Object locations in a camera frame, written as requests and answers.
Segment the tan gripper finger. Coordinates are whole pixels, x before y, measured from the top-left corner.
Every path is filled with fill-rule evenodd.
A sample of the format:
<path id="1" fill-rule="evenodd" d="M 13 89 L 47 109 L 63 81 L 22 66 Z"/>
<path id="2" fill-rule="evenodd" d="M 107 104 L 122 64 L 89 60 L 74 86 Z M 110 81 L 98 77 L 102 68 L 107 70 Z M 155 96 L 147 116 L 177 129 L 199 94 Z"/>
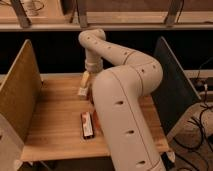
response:
<path id="1" fill-rule="evenodd" d="M 81 88 L 86 88 L 90 79 L 90 73 L 85 71 L 82 75 Z"/>

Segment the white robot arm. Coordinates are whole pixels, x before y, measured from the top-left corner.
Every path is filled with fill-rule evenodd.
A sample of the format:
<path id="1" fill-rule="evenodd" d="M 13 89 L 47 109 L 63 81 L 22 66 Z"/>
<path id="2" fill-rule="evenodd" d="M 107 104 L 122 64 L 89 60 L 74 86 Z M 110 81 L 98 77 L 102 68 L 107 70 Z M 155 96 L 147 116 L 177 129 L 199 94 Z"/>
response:
<path id="1" fill-rule="evenodd" d="M 94 106 L 116 171 L 166 171 L 139 98 L 152 93 L 163 78 L 161 64 L 135 49 L 110 43 L 103 30 L 79 34 L 85 68 L 96 75 Z"/>

